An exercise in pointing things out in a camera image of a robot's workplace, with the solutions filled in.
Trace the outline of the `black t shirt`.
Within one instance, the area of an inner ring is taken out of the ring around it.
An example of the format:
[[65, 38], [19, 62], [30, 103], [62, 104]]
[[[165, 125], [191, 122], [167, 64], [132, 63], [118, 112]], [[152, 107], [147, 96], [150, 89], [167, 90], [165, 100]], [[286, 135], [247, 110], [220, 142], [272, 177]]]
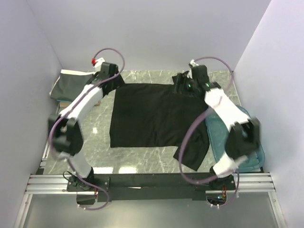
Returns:
[[129, 83], [115, 91], [110, 124], [112, 148], [179, 148], [194, 120], [208, 106], [186, 90], [175, 93], [177, 75], [168, 84]]

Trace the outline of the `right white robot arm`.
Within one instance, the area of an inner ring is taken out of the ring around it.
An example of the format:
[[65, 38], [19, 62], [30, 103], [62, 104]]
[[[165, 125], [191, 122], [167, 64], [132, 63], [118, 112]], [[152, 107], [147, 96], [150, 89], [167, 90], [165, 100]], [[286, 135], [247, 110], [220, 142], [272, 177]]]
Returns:
[[[178, 156], [179, 169], [182, 177], [192, 184], [204, 184], [215, 190], [225, 184], [225, 177], [238, 172], [239, 165], [246, 161], [248, 156], [260, 147], [260, 122], [242, 112], [225, 94], [218, 83], [210, 82], [209, 77], [204, 77], [200, 84], [198, 94], [204, 93], [204, 101], [209, 106], [191, 124], [180, 146]], [[202, 180], [191, 180], [182, 172], [182, 158], [189, 140], [197, 127], [210, 114], [210, 110], [220, 117], [228, 131], [225, 150], [220, 160], [212, 167], [215, 174]]]

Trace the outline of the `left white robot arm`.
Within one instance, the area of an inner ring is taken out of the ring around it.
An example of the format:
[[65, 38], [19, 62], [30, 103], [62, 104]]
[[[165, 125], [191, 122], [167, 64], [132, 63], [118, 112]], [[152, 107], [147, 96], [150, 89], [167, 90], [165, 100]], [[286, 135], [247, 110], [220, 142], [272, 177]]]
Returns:
[[84, 144], [81, 122], [97, 102], [122, 85], [118, 65], [102, 62], [100, 70], [90, 77], [72, 103], [48, 119], [50, 150], [56, 153], [56, 159], [68, 162], [72, 174], [79, 178], [79, 187], [85, 191], [94, 187], [95, 178], [93, 167], [81, 153]]

